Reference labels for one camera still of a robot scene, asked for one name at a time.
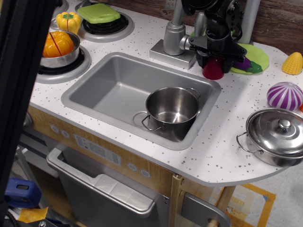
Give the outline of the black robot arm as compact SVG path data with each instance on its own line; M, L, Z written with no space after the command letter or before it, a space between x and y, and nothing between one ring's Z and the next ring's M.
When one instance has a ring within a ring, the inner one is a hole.
M206 16L205 31L194 37L185 35L179 47L193 50L200 67L204 68L210 57L222 59L223 73L228 73L234 63L244 62L246 49L238 45L242 37L241 22L244 11L236 0L183 0L187 15L202 11Z

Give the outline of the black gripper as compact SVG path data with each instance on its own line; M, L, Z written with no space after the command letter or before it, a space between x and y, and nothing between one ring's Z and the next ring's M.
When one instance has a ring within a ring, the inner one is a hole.
M195 51L196 61L201 68L205 67L209 57L219 57L223 59L223 73L230 72L234 61L243 62L247 53L246 49L232 38L231 32L222 37L214 34L189 37L188 42L190 50Z

